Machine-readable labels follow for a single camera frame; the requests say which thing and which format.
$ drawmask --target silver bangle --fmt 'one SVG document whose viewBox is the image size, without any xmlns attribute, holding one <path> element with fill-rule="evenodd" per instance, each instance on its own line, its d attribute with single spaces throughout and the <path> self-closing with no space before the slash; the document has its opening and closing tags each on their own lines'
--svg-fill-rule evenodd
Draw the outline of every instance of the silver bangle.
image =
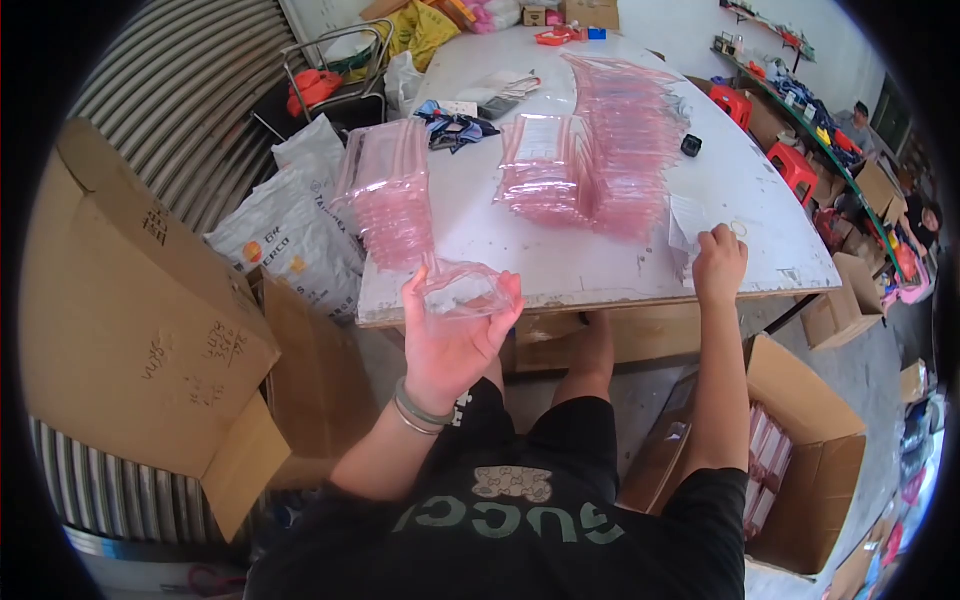
<svg viewBox="0 0 960 600">
<path fill-rule="evenodd" d="M 438 417 L 436 415 L 431 415 L 429 413 L 423 412 L 419 406 L 414 404 L 413 400 L 407 395 L 407 391 L 403 389 L 403 384 L 407 382 L 407 376 L 403 375 L 400 379 L 396 381 L 396 390 L 394 392 L 394 398 L 399 402 L 400 406 L 406 409 L 408 413 L 413 415 L 419 420 L 422 420 L 425 423 L 430 423 L 431 425 L 450 425 L 453 422 L 454 416 L 457 414 L 456 408 L 450 409 L 449 415 L 443 415 Z"/>
<path fill-rule="evenodd" d="M 400 415 L 400 418 L 403 419 L 403 422 L 407 424 L 407 427 L 410 427 L 410 428 L 413 429 L 414 431 L 416 431 L 416 432 L 418 432 L 418 433 L 422 433 L 422 434 L 425 435 L 425 436 L 439 436 L 439 435 L 440 435 L 440 432 L 444 430 L 444 429 L 441 427 L 440 429 L 437 429 L 436 431 L 430 431 L 429 429 L 424 429 L 424 428 L 418 426 L 418 425 L 417 425 L 416 423 L 414 423 L 413 421 L 407 419 L 407 416 L 403 414 L 403 410 L 400 408 L 400 403 L 399 403 L 399 401 L 396 399 L 396 396 L 394 396 L 394 402 L 393 402 L 393 404 L 394 404 L 394 406 L 395 406 L 395 408 L 396 408 L 396 412 Z"/>
</svg>

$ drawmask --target plastic stool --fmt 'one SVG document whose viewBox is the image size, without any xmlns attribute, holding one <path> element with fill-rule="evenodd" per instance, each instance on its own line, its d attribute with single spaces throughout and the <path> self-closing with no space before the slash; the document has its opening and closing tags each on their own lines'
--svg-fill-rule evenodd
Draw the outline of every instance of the plastic stool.
<svg viewBox="0 0 960 600">
<path fill-rule="evenodd" d="M 767 153 L 767 159 L 777 168 L 780 176 L 783 177 L 783 180 L 800 200 L 800 204 L 806 208 L 813 196 L 813 188 L 817 186 L 817 174 L 806 162 L 804 155 L 783 142 L 777 142 Z M 797 193 L 797 188 L 801 183 L 806 183 L 806 192 L 803 193 L 802 197 Z"/>
<path fill-rule="evenodd" d="M 708 96 L 733 119 L 734 123 L 740 126 L 741 130 L 744 132 L 747 130 L 754 105 L 750 104 L 743 94 L 726 85 L 715 85 L 710 89 Z"/>
</svg>

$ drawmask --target white table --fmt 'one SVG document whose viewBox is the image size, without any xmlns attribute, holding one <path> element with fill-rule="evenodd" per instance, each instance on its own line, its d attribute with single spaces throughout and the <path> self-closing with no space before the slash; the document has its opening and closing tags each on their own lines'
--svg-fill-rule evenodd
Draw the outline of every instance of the white table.
<svg viewBox="0 0 960 600">
<path fill-rule="evenodd" d="M 489 36 L 463 34 L 437 52 L 420 88 L 425 100 L 452 100 L 457 92 L 495 71 L 529 72 L 543 86 L 497 124 L 519 113 L 569 114 L 576 105 L 573 73 L 562 53 L 599 55 L 681 75 L 629 39 L 612 36 L 560 47 L 540 46 L 540 28 L 514 27 Z M 842 285 L 824 246 L 793 192 L 749 136 L 687 80 L 670 86 L 693 107 L 690 133 L 703 149 L 682 156 L 665 175 L 672 194 L 704 203 L 712 223 L 738 222 L 750 261 L 740 295 L 801 296 Z M 590 231 L 535 225 L 493 204 L 502 156 L 498 137 L 456 155 L 430 153 L 430 203 L 437 254 L 521 275 L 528 313 L 588 310 L 696 301 L 674 275 L 666 227 L 649 247 Z M 364 327 L 403 322 L 400 286 L 409 273 L 381 272 L 368 259 L 357 312 Z"/>
</svg>

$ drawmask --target black t-shirt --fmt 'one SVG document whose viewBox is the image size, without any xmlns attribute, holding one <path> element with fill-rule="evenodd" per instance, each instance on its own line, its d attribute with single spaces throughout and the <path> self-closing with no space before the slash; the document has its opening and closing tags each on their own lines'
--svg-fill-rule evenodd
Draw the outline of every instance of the black t-shirt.
<svg viewBox="0 0 960 600">
<path fill-rule="evenodd" d="M 906 218 L 910 222 L 910 230 L 917 236 L 917 241 L 928 250 L 936 241 L 936 234 L 924 227 L 924 201 L 916 194 L 906 199 Z"/>
<path fill-rule="evenodd" d="M 545 468 L 456 468 L 405 504 L 327 484 L 245 598 L 743 598 L 746 486 L 698 470 L 656 517 Z"/>
</svg>

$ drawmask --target black shorts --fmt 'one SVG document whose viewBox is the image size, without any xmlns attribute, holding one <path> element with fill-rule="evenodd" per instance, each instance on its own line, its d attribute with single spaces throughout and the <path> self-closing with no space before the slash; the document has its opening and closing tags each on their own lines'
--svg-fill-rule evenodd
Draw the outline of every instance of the black shorts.
<svg viewBox="0 0 960 600">
<path fill-rule="evenodd" d="M 594 487 L 609 502 L 620 487 L 616 473 L 616 427 L 613 407 L 596 396 L 573 398 L 540 417 L 526 436 L 518 436 L 492 381 L 480 379 L 459 400 L 460 413 L 441 432 L 424 462 L 423 475 L 487 459 L 503 464 L 505 456 L 522 461 L 535 456 Z"/>
</svg>

